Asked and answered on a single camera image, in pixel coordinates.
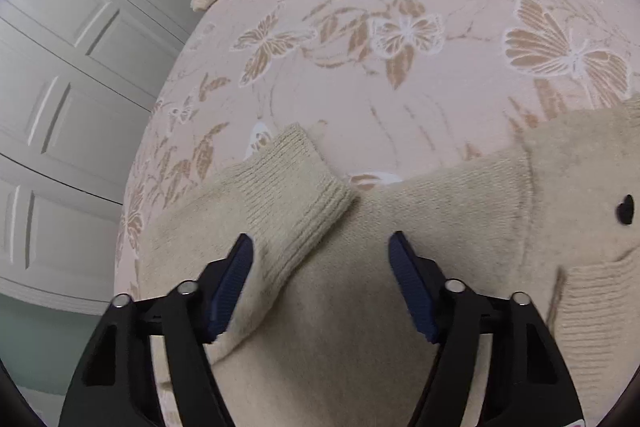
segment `teal wall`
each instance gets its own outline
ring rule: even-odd
[[[64,395],[99,319],[0,295],[0,359],[17,385]]]

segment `silver screw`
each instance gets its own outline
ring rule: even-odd
[[[121,293],[116,295],[113,299],[111,299],[111,304],[113,304],[116,308],[124,308],[127,304],[131,302],[131,297],[126,293]]]
[[[526,306],[527,304],[531,304],[531,297],[529,297],[524,292],[516,292],[511,296],[511,298],[514,301],[516,301],[517,304],[519,304],[520,306]]]
[[[183,281],[178,286],[178,293],[181,295],[191,295],[198,289],[198,283],[195,281]]]
[[[449,279],[444,283],[444,287],[452,293],[462,293],[466,288],[465,283],[458,279]]]

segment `bed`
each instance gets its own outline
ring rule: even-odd
[[[131,168],[115,292],[140,296],[145,227],[288,124],[301,124],[334,172],[376,190],[631,97],[638,1],[216,0]],[[168,424],[180,425],[161,392]]]

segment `knit fabric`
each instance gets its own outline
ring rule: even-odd
[[[572,112],[519,146],[357,198],[290,127],[156,221],[143,296],[195,277],[248,232],[258,261],[228,333],[207,347],[236,425],[405,426],[435,348],[388,265],[386,242],[404,230],[447,277],[533,297],[595,425],[640,362],[640,225],[615,217],[640,186],[639,104]],[[463,426],[476,424],[488,355]]]

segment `white wardrobe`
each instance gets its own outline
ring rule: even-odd
[[[102,313],[129,166],[200,16],[190,0],[0,0],[0,292]]]

